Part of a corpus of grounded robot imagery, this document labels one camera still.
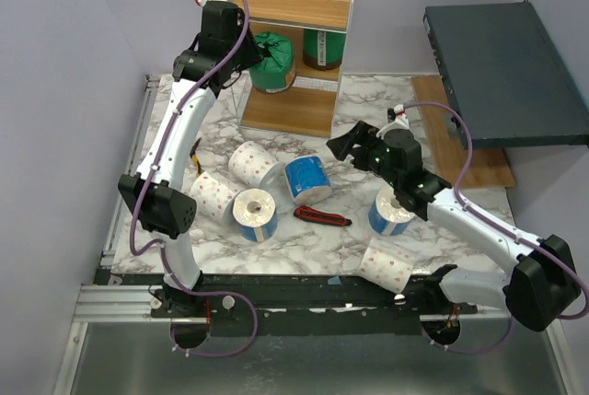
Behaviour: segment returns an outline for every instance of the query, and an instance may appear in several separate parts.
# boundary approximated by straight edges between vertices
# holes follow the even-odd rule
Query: marble surface
[[[171,77],[162,77],[142,155],[151,145],[161,122],[171,82]],[[236,99],[243,85],[244,80],[236,83]],[[332,135],[347,132],[358,120],[383,126],[387,121],[387,107],[412,100],[413,90],[407,77],[345,76],[341,83]],[[197,214],[190,234],[194,257],[201,268],[206,273],[353,273],[370,238],[380,237],[368,223],[368,210],[383,181],[354,169],[349,161],[335,160],[325,146],[326,139],[259,130],[240,131],[234,110],[232,92],[225,90],[202,127],[202,141],[197,155],[204,169],[217,171],[238,183],[228,172],[227,163],[237,147],[247,140],[260,143],[283,162],[298,156],[317,154],[325,164],[333,194],[314,207],[320,211],[344,215],[353,224],[345,228],[324,227],[297,220],[292,216],[295,204],[288,194],[285,181],[281,180],[271,190],[278,206],[278,229],[272,238],[263,243],[242,238],[236,224],[223,228],[208,217]],[[419,112],[410,110],[408,115],[411,130],[422,144],[424,165],[434,169]],[[182,191],[188,193],[195,179],[195,168],[187,160]],[[501,219],[513,223],[503,188],[469,190],[465,195]],[[123,210],[121,221],[114,243],[116,254],[112,271],[162,273],[157,249],[148,251],[140,258],[130,253],[131,217],[126,209]],[[138,246],[143,246],[149,239],[148,234],[140,228],[137,234]],[[431,273],[447,263],[479,271],[498,269],[488,257],[474,250],[467,242],[417,217],[402,235],[384,240],[391,246],[415,254],[415,273]]]

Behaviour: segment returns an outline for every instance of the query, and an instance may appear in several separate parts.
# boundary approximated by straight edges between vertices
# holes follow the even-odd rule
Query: lavender wall
[[[98,265],[144,76],[105,0],[0,0],[0,392],[44,395]]]
[[[589,102],[589,0],[530,0]],[[509,193],[518,226],[540,235],[559,234],[572,246],[578,272],[589,281],[589,149],[510,149],[517,179]],[[583,299],[577,301],[580,308]],[[580,370],[589,368],[589,319],[564,322]],[[589,375],[584,372],[589,392]]]

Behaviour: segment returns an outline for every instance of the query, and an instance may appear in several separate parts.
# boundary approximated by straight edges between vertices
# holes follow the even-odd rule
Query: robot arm
[[[201,271],[192,255],[188,234],[196,203],[180,191],[186,161],[202,121],[231,75],[263,59],[248,30],[237,52],[210,74],[236,45],[242,34],[244,12],[226,0],[208,0],[202,4],[201,32],[174,62],[175,82],[156,139],[136,174],[123,174],[119,179],[119,191],[128,208],[133,212],[140,203],[138,221],[153,239],[166,243],[167,259],[175,278],[189,289],[197,284]],[[185,99],[195,83],[203,80]],[[164,281],[170,288],[178,288],[170,277],[165,276]]]
[[[504,271],[479,273],[446,265],[432,274],[445,298],[507,308],[527,328],[545,330],[581,289],[558,265],[523,242],[539,245],[574,270],[567,243],[557,236],[541,239],[473,203],[461,203],[450,183],[423,168],[422,149],[409,130],[403,106],[389,110],[388,116],[390,123],[381,130],[356,123],[347,134],[329,140],[329,149],[338,160],[351,155],[356,168],[372,171],[393,187],[401,206],[454,232]],[[506,237],[513,233],[515,240]]]

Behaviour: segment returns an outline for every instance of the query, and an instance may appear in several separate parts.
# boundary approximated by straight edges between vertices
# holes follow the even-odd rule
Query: green container
[[[305,29],[303,33],[303,62],[317,70],[332,70],[341,65],[344,33]]]
[[[293,45],[280,34],[264,32],[256,35],[256,43],[266,55],[249,69],[251,83],[262,93],[280,93],[295,81]]]

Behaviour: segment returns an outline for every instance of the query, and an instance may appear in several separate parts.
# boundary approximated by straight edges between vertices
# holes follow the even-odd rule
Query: metal floor
[[[500,338],[505,318],[463,319],[456,346]],[[445,353],[419,336],[391,334],[259,337],[245,353],[222,359],[172,353],[167,323],[89,324],[72,393],[499,395],[565,394],[549,336],[517,325],[492,354]],[[213,338],[228,350],[243,338]]]

